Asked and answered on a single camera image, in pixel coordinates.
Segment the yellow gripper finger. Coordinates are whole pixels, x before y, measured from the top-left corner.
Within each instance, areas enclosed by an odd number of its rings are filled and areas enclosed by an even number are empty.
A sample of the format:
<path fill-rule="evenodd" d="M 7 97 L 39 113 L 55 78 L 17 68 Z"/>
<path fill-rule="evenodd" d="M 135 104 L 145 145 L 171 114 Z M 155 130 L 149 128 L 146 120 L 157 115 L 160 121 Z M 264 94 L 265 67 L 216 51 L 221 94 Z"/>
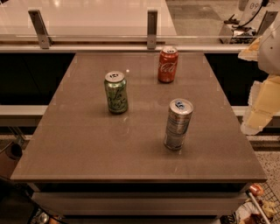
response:
<path fill-rule="evenodd" d="M 255 81 L 250 89 L 248 108 L 242 118 L 241 132 L 256 135 L 280 111 L 280 76 L 270 74 L 263 81 Z"/>
<path fill-rule="evenodd" d="M 258 51 L 261 38 L 255 39 L 246 49 L 241 50 L 238 58 L 246 61 L 258 61 Z"/>

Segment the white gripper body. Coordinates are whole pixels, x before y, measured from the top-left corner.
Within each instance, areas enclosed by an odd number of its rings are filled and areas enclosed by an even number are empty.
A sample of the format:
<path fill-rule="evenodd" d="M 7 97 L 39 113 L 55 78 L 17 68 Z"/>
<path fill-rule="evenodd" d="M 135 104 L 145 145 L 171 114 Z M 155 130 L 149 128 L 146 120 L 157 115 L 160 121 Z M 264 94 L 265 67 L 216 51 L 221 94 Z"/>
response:
<path fill-rule="evenodd" d="M 267 74 L 280 74 L 280 22 L 275 21 L 260 39 L 258 67 Z"/>

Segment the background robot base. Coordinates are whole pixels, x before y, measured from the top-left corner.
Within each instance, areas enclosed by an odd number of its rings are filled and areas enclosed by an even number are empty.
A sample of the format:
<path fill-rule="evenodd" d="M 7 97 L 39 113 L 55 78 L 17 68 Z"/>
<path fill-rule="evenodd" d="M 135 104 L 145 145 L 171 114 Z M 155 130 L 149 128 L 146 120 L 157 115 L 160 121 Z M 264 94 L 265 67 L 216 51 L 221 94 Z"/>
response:
<path fill-rule="evenodd" d="M 266 11 L 275 0 L 238 0 L 240 18 L 233 14 L 223 22 L 219 40 L 222 44 L 249 44 L 256 39 L 257 31 Z"/>

